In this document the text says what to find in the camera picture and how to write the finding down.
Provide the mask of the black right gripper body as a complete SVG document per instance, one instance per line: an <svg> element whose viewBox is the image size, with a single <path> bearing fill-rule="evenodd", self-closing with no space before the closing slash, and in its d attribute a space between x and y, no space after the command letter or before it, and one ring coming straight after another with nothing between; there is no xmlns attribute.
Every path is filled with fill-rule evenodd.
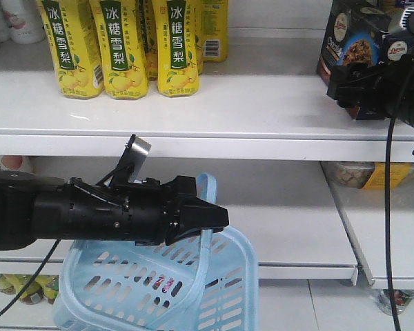
<svg viewBox="0 0 414 331"><path fill-rule="evenodd" d="M397 114L413 76L413 55L371 67L353 62L331 69L326 94L353 119L382 120Z"/></svg>

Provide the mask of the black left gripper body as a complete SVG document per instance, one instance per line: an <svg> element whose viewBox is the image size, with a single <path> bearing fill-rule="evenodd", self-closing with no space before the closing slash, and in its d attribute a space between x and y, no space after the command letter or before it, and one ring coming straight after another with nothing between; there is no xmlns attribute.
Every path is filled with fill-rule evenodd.
<svg viewBox="0 0 414 331"><path fill-rule="evenodd" d="M180 240L183 181L181 176L164 184L147 178L107 188L72 178L64 186L64 237L171 245Z"/></svg>

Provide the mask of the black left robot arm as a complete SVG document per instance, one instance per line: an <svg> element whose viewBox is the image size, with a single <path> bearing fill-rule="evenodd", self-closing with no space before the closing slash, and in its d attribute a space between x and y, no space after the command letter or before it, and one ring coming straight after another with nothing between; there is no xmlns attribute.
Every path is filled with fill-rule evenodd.
<svg viewBox="0 0 414 331"><path fill-rule="evenodd" d="M227 209L200 199L193 177L135 183L114 174L105 186L0 171L0 251L37 239L171 245L228 225Z"/></svg>

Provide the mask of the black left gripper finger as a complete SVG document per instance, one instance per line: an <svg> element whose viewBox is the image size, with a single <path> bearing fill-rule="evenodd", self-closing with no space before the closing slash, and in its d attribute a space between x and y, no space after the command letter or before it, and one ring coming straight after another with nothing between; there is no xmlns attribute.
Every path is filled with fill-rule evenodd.
<svg viewBox="0 0 414 331"><path fill-rule="evenodd" d="M199 198L184 199L180 203L166 233L165 244L196 237L203 230L221 232L229 226L227 209Z"/></svg>
<svg viewBox="0 0 414 331"><path fill-rule="evenodd" d="M177 176L175 178L175 183L176 197L178 199L197 197L196 178L187 176Z"/></svg>

